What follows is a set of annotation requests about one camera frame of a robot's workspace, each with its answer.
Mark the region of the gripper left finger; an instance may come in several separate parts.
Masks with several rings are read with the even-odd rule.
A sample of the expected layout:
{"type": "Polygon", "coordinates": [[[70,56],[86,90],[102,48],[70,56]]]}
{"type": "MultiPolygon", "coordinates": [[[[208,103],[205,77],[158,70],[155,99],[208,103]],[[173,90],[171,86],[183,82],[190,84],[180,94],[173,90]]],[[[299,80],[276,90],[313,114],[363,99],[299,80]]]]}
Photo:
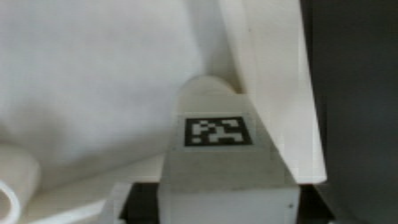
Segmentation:
{"type": "Polygon", "coordinates": [[[116,184],[107,201],[105,201],[96,224],[127,224],[127,221],[121,218],[121,214],[123,214],[132,187],[134,187],[132,183],[119,182],[116,184]]]}

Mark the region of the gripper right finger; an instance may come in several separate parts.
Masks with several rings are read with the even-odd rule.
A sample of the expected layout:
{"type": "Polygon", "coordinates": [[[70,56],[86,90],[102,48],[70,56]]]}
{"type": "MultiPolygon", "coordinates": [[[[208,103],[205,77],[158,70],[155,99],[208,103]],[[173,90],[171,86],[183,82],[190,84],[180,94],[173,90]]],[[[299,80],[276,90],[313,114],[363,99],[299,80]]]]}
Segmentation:
{"type": "Polygon", "coordinates": [[[301,186],[299,224],[347,224],[343,206],[327,184],[301,186]]]}

